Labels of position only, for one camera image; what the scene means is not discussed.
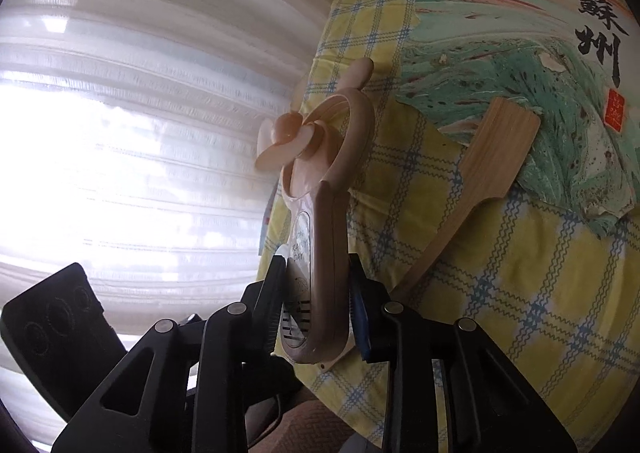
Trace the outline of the pink handheld mini fan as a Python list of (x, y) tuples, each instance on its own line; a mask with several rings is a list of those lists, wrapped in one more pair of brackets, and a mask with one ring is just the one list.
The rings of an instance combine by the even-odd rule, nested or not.
[(375, 116), (363, 88), (369, 58), (349, 65), (337, 88), (310, 113), (297, 108), (262, 122), (255, 167), (280, 175), (291, 214), (281, 343), (298, 364), (340, 358), (349, 336), (347, 208), (367, 159)]

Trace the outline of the painted round paddle fan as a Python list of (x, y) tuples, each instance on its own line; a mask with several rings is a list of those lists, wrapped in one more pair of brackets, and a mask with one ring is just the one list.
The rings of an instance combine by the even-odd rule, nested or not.
[(518, 184), (600, 236), (639, 203), (639, 22), (621, 0), (416, 0), (397, 100), (465, 150), (462, 192), (396, 287)]

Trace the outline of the yellow plaid bed sheet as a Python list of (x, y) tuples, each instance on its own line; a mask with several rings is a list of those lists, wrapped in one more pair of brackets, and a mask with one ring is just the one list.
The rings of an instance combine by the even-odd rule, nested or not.
[[(395, 99), (413, 0), (333, 0), (303, 102), (312, 110), (352, 60), (368, 57), (378, 133), (347, 215), (364, 270), (393, 285), (461, 191), (461, 151)], [(566, 426), (578, 449), (605, 449), (639, 378), (639, 218), (607, 237), (515, 190), (466, 221), (414, 291), (430, 319), (472, 317)]]

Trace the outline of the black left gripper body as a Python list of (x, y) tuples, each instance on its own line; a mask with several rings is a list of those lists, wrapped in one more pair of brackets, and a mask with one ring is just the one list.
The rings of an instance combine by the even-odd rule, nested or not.
[(43, 399), (69, 421), (126, 355), (75, 262), (2, 308), (1, 337)]

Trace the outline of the white sheer curtain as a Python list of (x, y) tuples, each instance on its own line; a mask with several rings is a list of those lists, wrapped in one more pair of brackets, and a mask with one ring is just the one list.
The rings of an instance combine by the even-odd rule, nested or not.
[(2, 299), (77, 262), (126, 343), (238, 299), (331, 2), (2, 0)]

